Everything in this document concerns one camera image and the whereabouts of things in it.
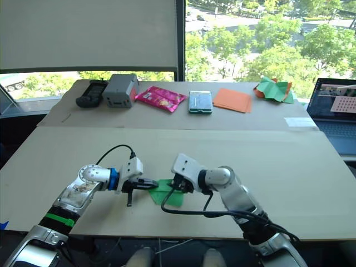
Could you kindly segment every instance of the black device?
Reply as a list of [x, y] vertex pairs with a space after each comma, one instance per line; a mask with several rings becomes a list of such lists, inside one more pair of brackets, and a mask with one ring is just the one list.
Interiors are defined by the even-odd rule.
[[318, 78], [307, 112], [339, 154], [356, 155], [356, 80]]
[[108, 85], [107, 81], [91, 80], [87, 90], [81, 97], [76, 98], [80, 107], [97, 107], [102, 100], [102, 93]]

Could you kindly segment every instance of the green paper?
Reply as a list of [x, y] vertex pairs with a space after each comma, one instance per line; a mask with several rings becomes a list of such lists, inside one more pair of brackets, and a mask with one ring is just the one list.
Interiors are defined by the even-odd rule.
[[278, 102], [293, 104], [293, 95], [289, 92], [286, 99], [283, 101], [285, 92], [288, 88], [288, 82], [274, 82], [270, 78], [263, 76], [262, 81], [257, 86], [257, 90], [265, 95], [265, 98], [274, 99]]
[[[158, 187], [150, 189], [149, 192], [155, 204], [161, 205], [166, 195], [172, 190], [168, 185], [172, 180], [159, 180]], [[183, 205], [183, 193], [175, 190], [171, 197], [168, 199], [167, 204], [180, 207]]]

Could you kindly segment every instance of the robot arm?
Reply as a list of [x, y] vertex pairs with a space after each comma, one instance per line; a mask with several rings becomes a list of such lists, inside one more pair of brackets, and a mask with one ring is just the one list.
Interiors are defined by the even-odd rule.
[[[195, 190], [206, 195], [217, 191], [228, 211], [250, 212], [272, 224], [230, 167], [221, 166], [207, 170], [194, 159], [178, 154], [171, 171], [175, 173], [172, 185], [174, 189], [183, 192]], [[276, 228], [241, 217], [233, 216], [233, 219], [264, 266], [307, 266], [286, 236]]]
[[56, 266], [60, 259], [57, 250], [67, 242], [70, 231], [89, 206], [95, 192], [126, 192], [127, 206], [131, 206], [133, 189], [158, 186], [155, 181], [140, 178], [142, 173], [143, 165], [137, 157], [122, 165], [119, 172], [98, 165], [82, 167], [77, 178], [62, 191], [41, 222], [28, 232], [4, 266], [16, 266], [17, 261], [41, 267]]

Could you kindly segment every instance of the laptop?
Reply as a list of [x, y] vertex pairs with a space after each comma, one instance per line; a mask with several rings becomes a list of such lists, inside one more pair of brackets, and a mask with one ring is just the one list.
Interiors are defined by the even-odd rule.
[[307, 112], [339, 154], [356, 155], [356, 80], [318, 78]]

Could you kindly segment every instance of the pink snack bag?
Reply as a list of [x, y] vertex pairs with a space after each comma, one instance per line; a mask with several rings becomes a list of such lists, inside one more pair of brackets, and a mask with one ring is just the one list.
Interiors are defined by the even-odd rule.
[[175, 93], [157, 86], [150, 86], [145, 92], [136, 96], [137, 100], [152, 106], [173, 112], [179, 103], [186, 99], [187, 96]]

